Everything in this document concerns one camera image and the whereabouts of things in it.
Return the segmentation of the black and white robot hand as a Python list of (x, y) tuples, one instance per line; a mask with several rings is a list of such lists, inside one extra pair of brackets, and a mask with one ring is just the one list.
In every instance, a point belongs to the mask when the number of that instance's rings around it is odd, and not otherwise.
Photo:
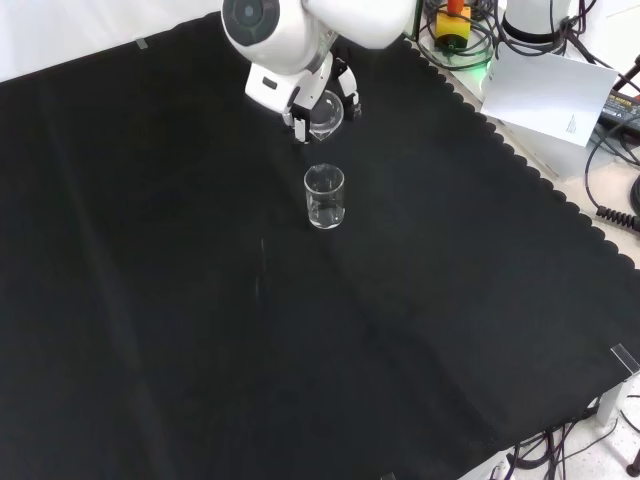
[(279, 114), (300, 144), (323, 141), (345, 120), (353, 121), (362, 114), (355, 75), (332, 53), (326, 54), (315, 71), (293, 75), (276, 74), (253, 64), (245, 93)]

